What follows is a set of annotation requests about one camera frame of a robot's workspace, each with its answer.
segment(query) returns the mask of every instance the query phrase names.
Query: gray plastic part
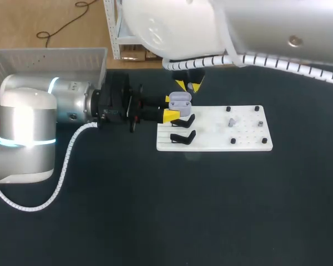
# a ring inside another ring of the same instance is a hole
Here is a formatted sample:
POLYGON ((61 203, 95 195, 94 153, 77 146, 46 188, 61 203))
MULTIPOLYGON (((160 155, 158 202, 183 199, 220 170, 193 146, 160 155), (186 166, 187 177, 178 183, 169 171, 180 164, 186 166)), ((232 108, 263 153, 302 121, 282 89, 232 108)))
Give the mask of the gray plastic part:
POLYGON ((191 94, 186 91, 175 91, 169 95, 170 101, 191 101, 191 94))
POLYGON ((235 124, 236 124, 236 121, 233 118, 231 118, 228 122, 229 127, 233 127, 235 124))
POLYGON ((180 117, 189 116, 191 114, 191 102, 189 102, 189 101, 170 101, 169 110, 179 111, 180 117))

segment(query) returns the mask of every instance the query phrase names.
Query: white plastic basket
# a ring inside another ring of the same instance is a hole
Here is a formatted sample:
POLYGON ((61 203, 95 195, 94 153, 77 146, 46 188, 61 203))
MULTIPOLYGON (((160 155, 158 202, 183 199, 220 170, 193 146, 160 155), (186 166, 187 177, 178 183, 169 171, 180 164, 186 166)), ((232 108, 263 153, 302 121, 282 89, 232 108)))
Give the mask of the white plastic basket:
POLYGON ((97 89, 105 78, 107 48, 0 50, 0 85, 11 74, 34 73, 90 81, 97 89))

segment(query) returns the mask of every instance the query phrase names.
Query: black bracket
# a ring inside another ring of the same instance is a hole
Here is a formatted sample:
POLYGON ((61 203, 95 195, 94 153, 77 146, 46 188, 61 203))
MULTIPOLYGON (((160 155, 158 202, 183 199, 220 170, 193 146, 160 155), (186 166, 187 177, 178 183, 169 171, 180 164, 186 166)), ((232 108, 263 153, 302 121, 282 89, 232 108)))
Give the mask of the black bracket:
POLYGON ((171 123, 171 126, 181 126, 181 127, 188 129, 189 127, 191 127, 194 120, 195 120, 195 114, 192 114, 188 121, 176 119, 176 120, 171 121, 170 123, 171 123))
POLYGON ((183 137, 178 134, 170 134, 170 139, 172 143, 181 143, 185 145, 190 145, 196 136, 196 130, 193 130, 188 137, 183 137))

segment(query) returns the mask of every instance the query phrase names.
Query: brown cable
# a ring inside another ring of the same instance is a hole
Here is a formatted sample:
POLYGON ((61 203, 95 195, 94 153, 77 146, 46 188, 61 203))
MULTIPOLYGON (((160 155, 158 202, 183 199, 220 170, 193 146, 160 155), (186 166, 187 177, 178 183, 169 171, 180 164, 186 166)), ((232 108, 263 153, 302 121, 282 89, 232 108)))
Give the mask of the brown cable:
POLYGON ((88 13, 89 11, 89 6, 95 2, 97 2, 98 0, 93 0, 90 3, 87 2, 77 2, 75 3, 75 7, 86 7, 84 13, 82 13, 81 15, 77 16, 76 18, 74 18, 73 20, 69 21, 67 24, 65 24, 63 27, 61 27, 59 30, 57 30, 56 32, 54 32, 53 34, 50 34, 49 32, 38 32, 36 34, 36 37, 38 39, 47 39, 46 41, 46 48, 48 47, 48 43, 49 40, 51 39, 51 37, 53 37, 54 35, 56 35, 58 32, 60 32, 62 29, 64 29, 66 26, 68 26, 69 24, 73 23, 74 21, 76 21, 77 19, 81 18, 82 16, 84 16, 86 13, 88 13))

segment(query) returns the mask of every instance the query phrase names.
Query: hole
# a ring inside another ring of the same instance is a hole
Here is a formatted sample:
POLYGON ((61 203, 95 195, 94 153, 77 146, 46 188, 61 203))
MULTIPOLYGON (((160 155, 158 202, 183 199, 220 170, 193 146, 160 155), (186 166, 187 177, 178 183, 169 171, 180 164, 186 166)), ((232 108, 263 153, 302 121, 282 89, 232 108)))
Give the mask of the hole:
POLYGON ((289 37, 289 45, 292 47, 299 47, 301 45, 303 45, 304 41, 297 37, 296 35, 291 35, 289 37))
POLYGON ((76 120, 77 119, 77 115, 76 114, 71 114, 71 115, 69 115, 69 118, 71 120, 76 120))

